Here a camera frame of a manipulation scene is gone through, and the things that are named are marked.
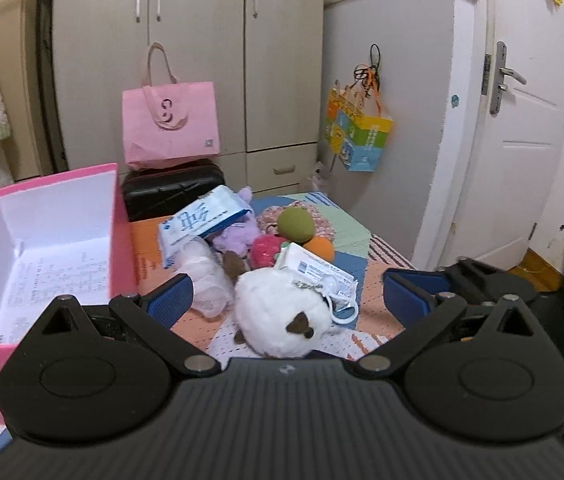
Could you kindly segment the white round plush toy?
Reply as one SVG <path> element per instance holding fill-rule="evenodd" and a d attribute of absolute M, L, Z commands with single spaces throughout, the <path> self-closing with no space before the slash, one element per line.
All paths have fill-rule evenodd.
<path fill-rule="evenodd" d="M 250 349 L 280 359 L 306 356 L 335 325 L 321 295 L 300 288 L 288 271 L 274 266 L 237 279 L 234 318 Z"/>

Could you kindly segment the small white tissue packet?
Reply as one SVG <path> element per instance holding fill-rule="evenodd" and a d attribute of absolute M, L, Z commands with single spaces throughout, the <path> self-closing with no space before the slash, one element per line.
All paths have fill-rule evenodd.
<path fill-rule="evenodd" d="M 276 257 L 274 269 L 286 270 L 300 288 L 311 289 L 325 300 L 336 325 L 351 326 L 360 314 L 359 281 L 338 266 L 296 243 L 286 244 Z"/>

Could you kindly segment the orange plush ball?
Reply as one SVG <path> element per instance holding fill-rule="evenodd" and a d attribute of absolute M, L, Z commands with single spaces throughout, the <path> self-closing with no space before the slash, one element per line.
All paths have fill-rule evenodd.
<path fill-rule="evenodd" d="M 326 237 L 312 237 L 311 240 L 308 240 L 305 244 L 303 244 L 303 248 L 325 261 L 333 262 L 335 260 L 334 245 Z"/>

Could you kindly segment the purple plush toy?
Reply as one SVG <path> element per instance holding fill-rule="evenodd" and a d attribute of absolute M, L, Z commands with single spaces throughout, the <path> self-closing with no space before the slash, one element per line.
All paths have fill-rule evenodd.
<path fill-rule="evenodd" d="M 225 254 L 234 252 L 239 257 L 246 257 L 254 240 L 261 234 L 254 211 L 239 217 L 231 226 L 227 226 L 221 233 L 211 239 L 211 246 L 216 252 Z"/>

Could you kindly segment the printed paper sheet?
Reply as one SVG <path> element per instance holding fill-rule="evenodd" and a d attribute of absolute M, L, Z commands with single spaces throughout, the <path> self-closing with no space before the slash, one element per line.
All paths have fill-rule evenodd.
<path fill-rule="evenodd" d="M 0 302 L 0 344 L 18 344 L 57 296 L 81 304 L 110 299 L 110 240 L 26 249 L 16 260 Z"/>

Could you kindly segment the black suitcase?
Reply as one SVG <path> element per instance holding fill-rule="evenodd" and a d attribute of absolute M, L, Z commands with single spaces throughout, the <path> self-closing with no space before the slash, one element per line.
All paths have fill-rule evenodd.
<path fill-rule="evenodd" d="M 172 216 L 197 198 L 224 185 L 222 170 L 210 159 L 153 170 L 131 171 L 122 182 L 131 222 Z"/>

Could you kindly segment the pink cardboard box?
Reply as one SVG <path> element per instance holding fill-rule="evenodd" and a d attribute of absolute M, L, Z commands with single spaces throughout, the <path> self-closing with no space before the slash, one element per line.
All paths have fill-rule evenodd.
<path fill-rule="evenodd" d="M 137 289 L 116 165 L 0 188 L 0 370 L 55 297 L 107 304 Z"/>

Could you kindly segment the red strawberry plush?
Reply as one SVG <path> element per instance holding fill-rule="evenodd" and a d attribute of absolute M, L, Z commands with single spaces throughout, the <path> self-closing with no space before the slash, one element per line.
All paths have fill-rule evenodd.
<path fill-rule="evenodd" d="M 248 260 L 252 269 L 272 268 L 283 245 L 288 240 L 274 234 L 262 234 L 255 238 L 250 247 Z"/>

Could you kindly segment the blue white tissue pack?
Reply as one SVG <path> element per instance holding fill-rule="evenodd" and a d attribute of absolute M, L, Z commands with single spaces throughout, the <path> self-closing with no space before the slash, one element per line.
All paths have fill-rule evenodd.
<path fill-rule="evenodd" d="M 227 185 L 218 185 L 160 222 L 157 242 L 161 265 L 165 269 L 171 268 L 177 252 L 194 237 L 206 238 L 218 234 L 252 212 L 252 198 L 249 186 L 234 192 Z"/>

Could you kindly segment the green plush ball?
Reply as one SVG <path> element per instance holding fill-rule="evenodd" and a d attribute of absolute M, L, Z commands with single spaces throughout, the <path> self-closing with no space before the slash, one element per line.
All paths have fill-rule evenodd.
<path fill-rule="evenodd" d="M 305 244 L 315 234 L 311 214 L 301 207 L 285 208 L 276 220 L 276 229 L 281 237 L 296 244 Z"/>

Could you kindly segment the pink floral plush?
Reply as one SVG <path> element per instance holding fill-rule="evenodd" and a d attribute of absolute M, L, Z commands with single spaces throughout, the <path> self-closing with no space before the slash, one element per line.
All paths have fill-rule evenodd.
<path fill-rule="evenodd" d="M 290 242 L 305 244 L 316 237 L 335 240 L 335 230 L 316 206 L 295 200 L 287 206 L 270 206 L 256 217 L 262 234 L 286 238 Z"/>

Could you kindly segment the white door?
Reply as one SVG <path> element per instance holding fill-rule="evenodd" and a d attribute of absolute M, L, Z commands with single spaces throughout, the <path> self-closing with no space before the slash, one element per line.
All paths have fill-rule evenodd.
<path fill-rule="evenodd" d="M 496 43 L 506 65 L 500 113 L 489 112 Z M 472 153 L 441 263 L 462 257 L 510 269 L 524 258 L 556 176 L 564 143 L 564 3 L 487 0 L 486 81 Z"/>

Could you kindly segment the colourful hanging gift bag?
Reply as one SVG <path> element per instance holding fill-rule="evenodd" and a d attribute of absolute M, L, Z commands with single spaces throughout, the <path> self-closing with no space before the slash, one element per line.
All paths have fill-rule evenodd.
<path fill-rule="evenodd" d="M 323 138 L 350 172 L 374 172 L 393 128 L 382 97 L 382 51 L 371 44 L 369 62 L 358 64 L 352 83 L 329 89 Z"/>

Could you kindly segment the pink paper tote bag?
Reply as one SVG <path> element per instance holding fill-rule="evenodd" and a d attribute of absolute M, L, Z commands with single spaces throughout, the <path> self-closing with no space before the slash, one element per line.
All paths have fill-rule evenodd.
<path fill-rule="evenodd" d="M 182 82 L 168 70 L 168 84 L 151 78 L 151 44 L 143 62 L 141 87 L 122 92 L 122 145 L 133 170 L 165 169 L 221 152 L 215 86 Z"/>

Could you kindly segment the beige wardrobe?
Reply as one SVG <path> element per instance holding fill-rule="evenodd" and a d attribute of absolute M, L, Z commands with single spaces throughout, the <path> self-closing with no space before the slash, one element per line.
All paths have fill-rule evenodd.
<path fill-rule="evenodd" d="M 42 88 L 58 167 L 124 160 L 122 95 L 152 76 L 215 87 L 217 162 L 233 188 L 298 191 L 317 159 L 323 0 L 39 0 Z"/>

